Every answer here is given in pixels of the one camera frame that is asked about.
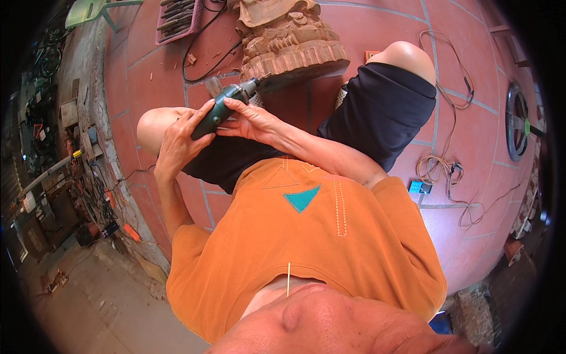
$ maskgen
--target man's left hand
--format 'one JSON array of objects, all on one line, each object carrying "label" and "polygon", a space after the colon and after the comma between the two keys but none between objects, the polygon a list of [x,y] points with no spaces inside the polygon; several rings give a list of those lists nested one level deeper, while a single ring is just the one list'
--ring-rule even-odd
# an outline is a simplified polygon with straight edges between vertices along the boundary
[{"label": "man's left hand", "polygon": [[175,179],[183,167],[191,162],[202,149],[210,145],[216,136],[214,133],[207,134],[197,141],[191,139],[191,134],[214,104],[215,101],[212,99],[197,111],[184,112],[177,122],[165,130],[154,171],[157,180]]}]

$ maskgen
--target rotary tool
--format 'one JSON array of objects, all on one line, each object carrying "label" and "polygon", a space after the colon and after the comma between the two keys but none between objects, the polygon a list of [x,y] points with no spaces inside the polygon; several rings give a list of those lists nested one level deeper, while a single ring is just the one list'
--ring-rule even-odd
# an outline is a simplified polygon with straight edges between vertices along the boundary
[{"label": "rotary tool", "polygon": [[250,98],[253,96],[258,87],[259,80],[256,78],[240,84],[230,84],[226,86],[226,88],[214,98],[214,107],[212,107],[212,109],[208,111],[207,115],[204,116],[203,120],[197,124],[195,130],[191,134],[191,139],[195,141],[209,133],[214,133],[216,128],[226,121],[232,113],[234,113],[233,110],[229,109],[224,104],[225,98],[239,100],[244,102],[244,104],[248,104]]}]

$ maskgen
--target teal triangle patch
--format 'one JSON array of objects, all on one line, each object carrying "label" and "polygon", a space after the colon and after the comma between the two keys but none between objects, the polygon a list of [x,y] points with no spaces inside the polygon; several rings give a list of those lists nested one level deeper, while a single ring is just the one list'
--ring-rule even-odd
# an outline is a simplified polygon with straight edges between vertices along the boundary
[{"label": "teal triangle patch", "polygon": [[299,214],[301,214],[315,198],[316,193],[318,193],[319,189],[320,185],[314,187],[313,189],[299,193],[283,193],[283,197],[285,197],[289,204],[291,204],[291,206],[295,210],[297,210]]}]

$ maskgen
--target green plastic chair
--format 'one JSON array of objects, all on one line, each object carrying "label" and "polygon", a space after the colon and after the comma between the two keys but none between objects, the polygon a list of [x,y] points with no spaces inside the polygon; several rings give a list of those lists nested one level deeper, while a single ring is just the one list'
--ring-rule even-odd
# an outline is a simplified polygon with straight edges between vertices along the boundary
[{"label": "green plastic chair", "polygon": [[69,29],[80,26],[85,22],[96,20],[102,15],[112,28],[112,31],[118,32],[118,28],[116,28],[116,25],[106,9],[109,7],[141,5],[142,3],[143,0],[123,0],[115,2],[110,2],[110,0],[76,0],[67,14],[65,28]]}]

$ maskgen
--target neck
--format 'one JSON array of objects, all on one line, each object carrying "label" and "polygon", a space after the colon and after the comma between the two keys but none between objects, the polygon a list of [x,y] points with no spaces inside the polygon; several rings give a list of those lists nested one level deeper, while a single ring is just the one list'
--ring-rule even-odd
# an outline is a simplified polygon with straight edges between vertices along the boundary
[{"label": "neck", "polygon": [[[323,281],[314,278],[299,278],[291,276],[289,279],[289,291],[298,287],[304,287],[310,283],[323,283]],[[259,289],[259,291],[251,299],[250,303],[244,310],[240,319],[249,315],[250,313],[259,310],[263,306],[269,304],[273,300],[279,298],[281,295],[287,293],[287,274],[281,274],[273,279],[269,284]]]}]

